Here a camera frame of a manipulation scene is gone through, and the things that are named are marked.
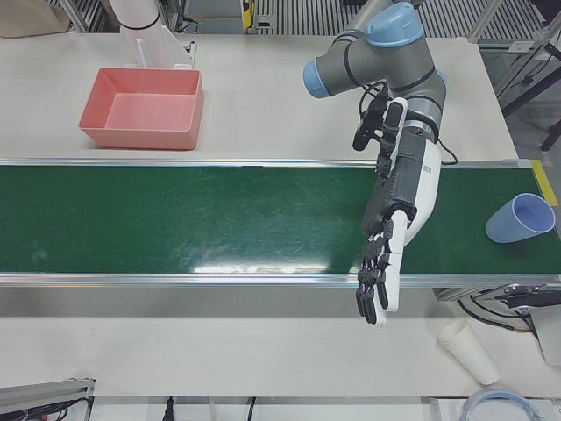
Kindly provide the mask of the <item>dexterous robot hand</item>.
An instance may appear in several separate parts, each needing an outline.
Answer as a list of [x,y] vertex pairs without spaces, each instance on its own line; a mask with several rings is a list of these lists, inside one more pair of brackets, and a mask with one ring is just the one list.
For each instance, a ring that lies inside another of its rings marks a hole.
[[402,134],[394,166],[379,177],[366,206],[361,230],[366,235],[355,293],[359,315],[383,325],[399,308],[404,248],[423,228],[437,198],[441,153],[431,141]]

